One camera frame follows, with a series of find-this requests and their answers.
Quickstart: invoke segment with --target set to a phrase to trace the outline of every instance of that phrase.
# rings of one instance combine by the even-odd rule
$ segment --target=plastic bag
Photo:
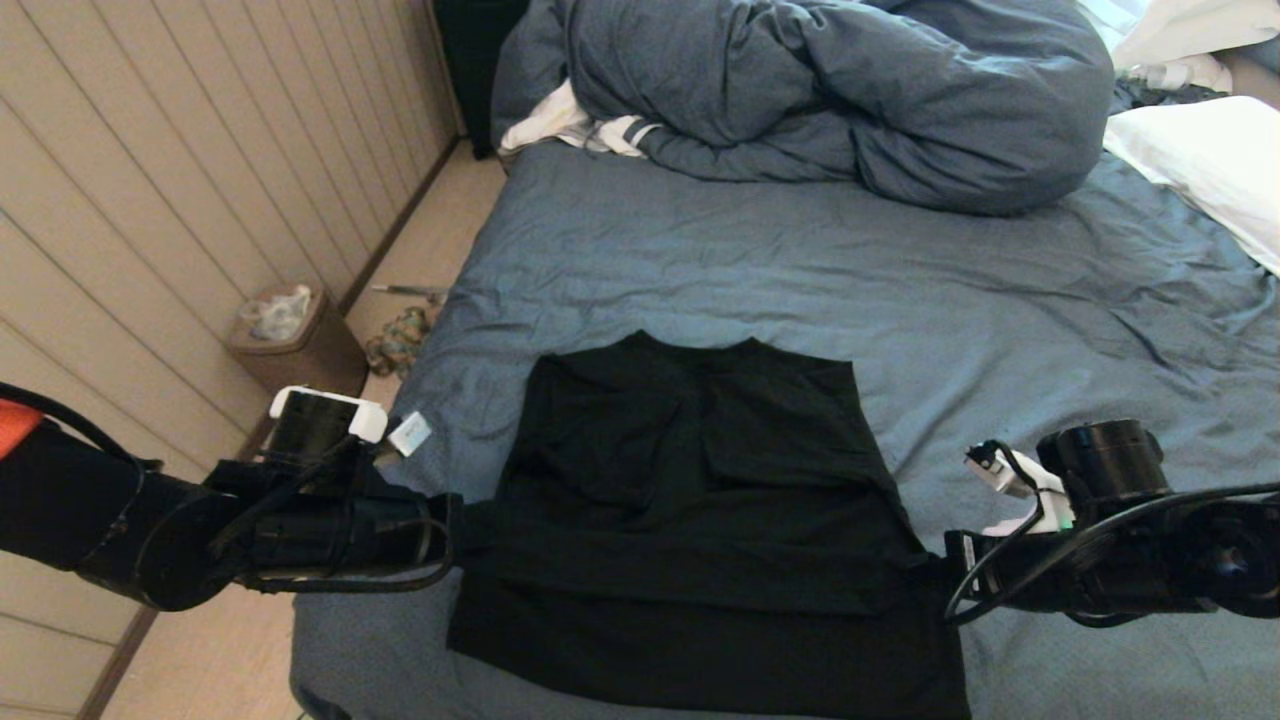
[[[250,334],[257,340],[282,341],[297,334],[311,304],[311,288],[300,284],[293,295],[273,295],[270,300],[251,300],[241,307],[239,316],[250,323]]]

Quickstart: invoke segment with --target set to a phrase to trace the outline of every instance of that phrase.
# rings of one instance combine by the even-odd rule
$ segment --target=wastebasket
[[[296,284],[271,287],[260,292],[257,300],[292,295],[296,288]],[[324,292],[312,291],[306,316],[293,337],[260,340],[251,329],[246,320],[237,324],[232,354],[273,395],[297,384],[349,396],[358,396],[364,388],[369,372],[365,352]]]

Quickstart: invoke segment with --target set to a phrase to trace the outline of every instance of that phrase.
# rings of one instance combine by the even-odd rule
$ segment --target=clothing label
[[[426,423],[426,418],[421,413],[415,410],[398,428],[392,430],[392,434],[387,436],[387,439],[401,455],[408,457],[429,437],[431,437],[431,425]]]

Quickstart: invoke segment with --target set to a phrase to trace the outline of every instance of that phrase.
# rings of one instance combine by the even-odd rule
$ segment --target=black t-shirt
[[[968,717],[946,588],[849,363],[645,333],[541,357],[449,647],[662,707]]]

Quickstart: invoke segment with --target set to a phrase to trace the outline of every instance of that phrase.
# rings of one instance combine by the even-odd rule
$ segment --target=mattress
[[[924,544],[1027,507],[963,450],[1138,418],[1175,489],[1275,479],[1277,281],[1219,224],[1105,155],[1012,218],[849,182],[713,183],[561,145],[522,154],[394,411],[434,434],[388,477],[490,497],[543,354],[755,337],[852,363]],[[567,696],[444,647],[460,570],[422,592],[300,596],[292,682],[315,717],[727,715]],[[975,717],[1272,719],[1275,624],[1225,611],[1091,630],[1002,609],[961,629]]]

